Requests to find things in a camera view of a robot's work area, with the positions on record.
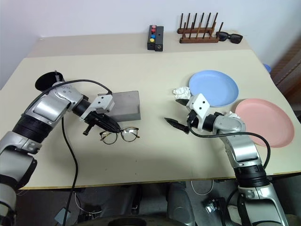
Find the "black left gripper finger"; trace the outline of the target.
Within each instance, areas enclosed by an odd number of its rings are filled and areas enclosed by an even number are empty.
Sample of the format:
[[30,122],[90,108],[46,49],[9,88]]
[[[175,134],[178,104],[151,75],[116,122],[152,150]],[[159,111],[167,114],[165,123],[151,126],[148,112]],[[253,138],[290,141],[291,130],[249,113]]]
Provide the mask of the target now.
[[103,128],[108,131],[119,131],[121,130],[120,125],[110,116],[104,114],[103,118]]
[[95,125],[109,132],[119,132],[119,124],[114,120],[95,120]]

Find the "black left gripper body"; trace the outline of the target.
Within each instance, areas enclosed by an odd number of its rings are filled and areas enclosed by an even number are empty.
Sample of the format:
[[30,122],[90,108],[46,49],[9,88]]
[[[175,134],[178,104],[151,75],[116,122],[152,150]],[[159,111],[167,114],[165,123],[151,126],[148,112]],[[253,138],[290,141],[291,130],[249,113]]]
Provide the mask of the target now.
[[106,129],[105,117],[103,113],[97,113],[96,111],[90,112],[84,119],[88,127],[84,130],[83,135],[87,136],[90,130],[96,125],[102,129]]

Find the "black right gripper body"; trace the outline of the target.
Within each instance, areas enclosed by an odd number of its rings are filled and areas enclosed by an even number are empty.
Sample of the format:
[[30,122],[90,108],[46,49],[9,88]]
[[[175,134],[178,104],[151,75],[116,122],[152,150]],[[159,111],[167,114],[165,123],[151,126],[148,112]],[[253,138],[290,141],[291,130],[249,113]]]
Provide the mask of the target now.
[[199,119],[197,118],[197,113],[194,110],[191,110],[187,117],[188,128],[198,128]]

